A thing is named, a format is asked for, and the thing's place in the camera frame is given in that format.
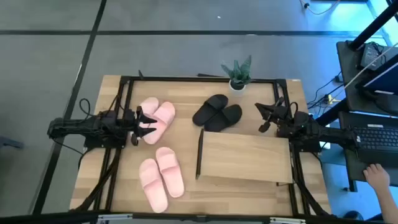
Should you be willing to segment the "black crossbar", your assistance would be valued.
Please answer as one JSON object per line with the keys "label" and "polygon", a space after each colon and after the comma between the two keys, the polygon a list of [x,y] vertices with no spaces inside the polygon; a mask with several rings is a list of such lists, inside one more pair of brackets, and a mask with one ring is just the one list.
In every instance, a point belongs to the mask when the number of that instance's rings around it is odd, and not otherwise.
{"label": "black crossbar", "polygon": [[[82,224],[97,221],[98,215],[121,214],[109,213],[106,210],[98,211],[71,211],[62,213],[45,213],[35,215],[21,215],[13,217],[0,217],[0,224]],[[284,217],[276,215],[189,215],[166,213],[132,213],[133,219],[151,220],[180,220],[206,223],[212,221],[227,222],[262,222],[269,224],[270,217]],[[335,216],[295,215],[284,218],[297,218],[306,220],[306,224],[389,224],[374,220],[353,220]]]}

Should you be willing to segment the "black keyboard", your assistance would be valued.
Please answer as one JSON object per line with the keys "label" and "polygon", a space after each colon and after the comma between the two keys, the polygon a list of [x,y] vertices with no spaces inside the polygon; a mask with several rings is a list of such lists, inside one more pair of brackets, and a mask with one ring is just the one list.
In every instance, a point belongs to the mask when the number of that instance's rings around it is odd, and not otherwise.
{"label": "black keyboard", "polygon": [[398,129],[354,127],[360,138],[359,160],[367,164],[398,168]]}

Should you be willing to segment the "black monitor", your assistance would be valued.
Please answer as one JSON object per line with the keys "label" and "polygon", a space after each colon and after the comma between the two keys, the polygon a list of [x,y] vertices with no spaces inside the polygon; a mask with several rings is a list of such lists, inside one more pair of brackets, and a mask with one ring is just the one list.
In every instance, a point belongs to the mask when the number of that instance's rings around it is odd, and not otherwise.
{"label": "black monitor", "polygon": [[387,114],[398,116],[398,59],[366,72],[355,85],[359,94]]}

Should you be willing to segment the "black desk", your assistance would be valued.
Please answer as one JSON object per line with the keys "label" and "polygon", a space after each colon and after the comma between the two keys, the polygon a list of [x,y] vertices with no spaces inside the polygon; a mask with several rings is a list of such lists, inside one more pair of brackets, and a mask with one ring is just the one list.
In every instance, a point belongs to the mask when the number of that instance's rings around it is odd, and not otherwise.
{"label": "black desk", "polygon": [[[396,128],[398,129],[398,118],[387,118],[381,116],[371,116],[366,114],[345,113],[339,114],[339,124],[341,129],[354,127],[377,127],[377,128]],[[346,170],[349,180],[349,190],[357,191],[356,181],[365,181],[363,170],[370,165],[359,160],[358,151],[344,150]],[[391,178],[391,185],[398,187],[398,168],[383,167]]]}
{"label": "black desk", "polygon": [[[350,41],[338,42],[336,44],[343,83],[345,85],[347,85],[349,81],[360,72],[360,69],[357,67],[357,63],[360,61],[363,54],[362,51],[355,52],[350,50],[348,47],[349,43]],[[365,70],[349,87],[344,90],[346,96],[343,100],[343,110],[392,116],[391,114],[387,114],[383,110],[377,108],[372,102],[363,98],[356,89],[355,85],[359,83],[360,78],[364,77],[366,72],[370,72],[370,70]]]}

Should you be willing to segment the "black power adapter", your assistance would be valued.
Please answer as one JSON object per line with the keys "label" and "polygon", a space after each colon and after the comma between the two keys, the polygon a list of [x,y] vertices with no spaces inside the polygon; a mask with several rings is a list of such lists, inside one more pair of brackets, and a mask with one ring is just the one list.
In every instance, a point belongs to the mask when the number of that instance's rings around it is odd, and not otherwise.
{"label": "black power adapter", "polygon": [[367,43],[363,48],[359,66],[364,68],[369,65],[368,70],[377,70],[382,65],[382,59],[378,56],[382,54],[383,50],[384,47],[375,42]]}

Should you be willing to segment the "person's hand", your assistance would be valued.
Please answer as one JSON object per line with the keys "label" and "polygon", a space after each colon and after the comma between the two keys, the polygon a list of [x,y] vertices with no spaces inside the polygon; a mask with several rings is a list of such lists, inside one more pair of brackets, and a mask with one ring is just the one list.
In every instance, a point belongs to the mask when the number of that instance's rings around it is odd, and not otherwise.
{"label": "person's hand", "polygon": [[367,183],[375,190],[377,194],[385,193],[389,190],[390,177],[389,174],[380,164],[370,164],[363,174]]}

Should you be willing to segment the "black diagonal pole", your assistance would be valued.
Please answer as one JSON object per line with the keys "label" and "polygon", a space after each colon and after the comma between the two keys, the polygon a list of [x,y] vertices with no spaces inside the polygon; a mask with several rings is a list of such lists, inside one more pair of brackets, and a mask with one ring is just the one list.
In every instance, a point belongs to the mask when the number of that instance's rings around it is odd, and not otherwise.
{"label": "black diagonal pole", "polygon": [[357,38],[349,44],[351,50],[359,49],[365,41],[372,37],[380,28],[382,28],[390,19],[398,13],[398,0],[392,0],[390,5],[360,33]]}

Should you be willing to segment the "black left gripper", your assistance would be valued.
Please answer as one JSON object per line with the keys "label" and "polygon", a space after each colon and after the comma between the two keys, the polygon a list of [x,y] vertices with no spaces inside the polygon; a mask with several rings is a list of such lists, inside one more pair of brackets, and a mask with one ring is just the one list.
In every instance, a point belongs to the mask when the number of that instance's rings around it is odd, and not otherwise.
{"label": "black left gripper", "polygon": [[122,131],[126,136],[131,137],[131,143],[133,146],[137,146],[140,139],[156,130],[155,128],[137,127],[136,119],[138,123],[144,124],[157,122],[156,119],[146,116],[141,106],[136,108],[136,117],[133,110],[125,108],[122,116]]}

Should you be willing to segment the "green plant in white pot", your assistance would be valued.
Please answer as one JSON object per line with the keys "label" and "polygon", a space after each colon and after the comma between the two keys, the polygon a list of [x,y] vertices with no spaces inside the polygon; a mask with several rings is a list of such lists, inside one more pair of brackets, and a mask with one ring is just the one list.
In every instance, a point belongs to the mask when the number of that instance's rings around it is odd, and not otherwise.
{"label": "green plant in white pot", "polygon": [[249,55],[243,63],[237,60],[233,62],[233,68],[221,64],[221,69],[229,76],[229,87],[236,96],[243,95],[246,85],[251,83],[252,55]]}

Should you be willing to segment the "black metal table frame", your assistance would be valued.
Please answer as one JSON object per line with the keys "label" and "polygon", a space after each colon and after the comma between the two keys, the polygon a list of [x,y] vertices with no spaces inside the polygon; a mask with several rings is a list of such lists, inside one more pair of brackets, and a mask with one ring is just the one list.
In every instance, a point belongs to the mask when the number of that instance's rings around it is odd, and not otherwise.
{"label": "black metal table frame", "polygon": [[[146,213],[154,217],[139,182],[139,164],[154,158],[161,146],[173,149],[180,161],[185,184],[185,193],[180,198],[169,197],[168,209],[158,215],[191,217],[221,216],[292,216],[289,186],[275,182],[196,177],[198,140],[201,128],[192,123],[193,114],[211,95],[224,94],[232,104],[243,109],[240,122],[227,129],[227,133],[263,136],[261,139],[281,142],[276,139],[276,126],[271,125],[266,133],[258,131],[264,122],[255,103],[275,102],[273,84],[266,80],[250,83],[243,96],[230,95],[227,79],[214,77],[147,77],[134,80],[131,107],[154,96],[160,101],[170,101],[177,110],[172,126],[156,145],[140,141],[138,146],[128,142],[121,152],[114,185],[111,212]],[[70,209],[80,206],[98,183],[105,149],[93,149],[81,160]],[[300,152],[304,182],[314,199],[331,213],[323,172],[319,160],[310,152]]]}

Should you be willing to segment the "pink slide sandal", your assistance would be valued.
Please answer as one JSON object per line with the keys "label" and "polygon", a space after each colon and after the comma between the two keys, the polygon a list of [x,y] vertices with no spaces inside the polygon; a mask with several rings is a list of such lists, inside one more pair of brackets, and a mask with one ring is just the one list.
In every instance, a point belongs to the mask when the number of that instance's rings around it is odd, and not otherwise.
{"label": "pink slide sandal", "polygon": [[146,159],[140,164],[139,180],[152,210],[155,213],[166,211],[169,203],[159,167],[154,159]]}
{"label": "pink slide sandal", "polygon": [[173,198],[181,197],[185,193],[185,186],[176,153],[169,147],[160,147],[156,150],[155,157],[169,195]]}
{"label": "pink slide sandal", "polygon": [[157,111],[153,114],[157,118],[156,123],[144,124],[140,123],[142,128],[155,128],[156,130],[143,137],[148,144],[155,144],[165,133],[166,129],[171,125],[175,117],[175,108],[171,102],[165,101],[159,105]]}
{"label": "pink slide sandal", "polygon": [[148,118],[157,120],[153,117],[153,114],[157,111],[159,107],[159,100],[156,97],[148,97],[141,104],[142,114]]}

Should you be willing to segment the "person's forearm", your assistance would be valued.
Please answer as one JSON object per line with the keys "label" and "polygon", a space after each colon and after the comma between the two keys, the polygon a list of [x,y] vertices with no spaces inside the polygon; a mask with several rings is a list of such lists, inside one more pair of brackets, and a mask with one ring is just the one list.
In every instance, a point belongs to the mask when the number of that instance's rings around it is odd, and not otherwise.
{"label": "person's forearm", "polygon": [[376,190],[376,195],[386,223],[398,224],[398,206],[396,205],[388,187]]}

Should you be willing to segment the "silver metal bracket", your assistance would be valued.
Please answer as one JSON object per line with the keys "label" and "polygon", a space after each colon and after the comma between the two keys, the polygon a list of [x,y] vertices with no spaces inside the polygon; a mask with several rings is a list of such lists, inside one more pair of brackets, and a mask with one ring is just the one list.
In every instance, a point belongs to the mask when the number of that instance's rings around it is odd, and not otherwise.
{"label": "silver metal bracket", "polygon": [[133,218],[133,214],[132,213],[98,215],[97,224],[107,224],[110,221],[128,220],[128,219],[132,219],[132,218]]}
{"label": "silver metal bracket", "polygon": [[269,224],[306,224],[306,220],[297,218],[270,217]]}

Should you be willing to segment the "wooden shelf with black legs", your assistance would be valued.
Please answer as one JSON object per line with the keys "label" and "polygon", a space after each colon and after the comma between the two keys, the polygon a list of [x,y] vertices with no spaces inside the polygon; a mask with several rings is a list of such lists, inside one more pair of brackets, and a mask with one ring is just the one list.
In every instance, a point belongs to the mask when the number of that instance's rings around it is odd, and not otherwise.
{"label": "wooden shelf with black legs", "polygon": [[291,184],[293,174],[286,138],[201,130],[196,178],[216,177]]}

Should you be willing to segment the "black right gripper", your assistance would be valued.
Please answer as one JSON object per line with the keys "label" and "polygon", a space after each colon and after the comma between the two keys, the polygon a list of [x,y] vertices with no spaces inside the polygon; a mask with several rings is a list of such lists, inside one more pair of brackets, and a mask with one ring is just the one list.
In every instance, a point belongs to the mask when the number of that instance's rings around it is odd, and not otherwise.
{"label": "black right gripper", "polygon": [[258,109],[264,124],[260,125],[258,131],[261,133],[266,132],[271,124],[268,121],[277,120],[277,137],[292,137],[294,134],[294,122],[291,110],[288,106],[283,105],[264,105],[261,103],[255,103],[255,107]]}

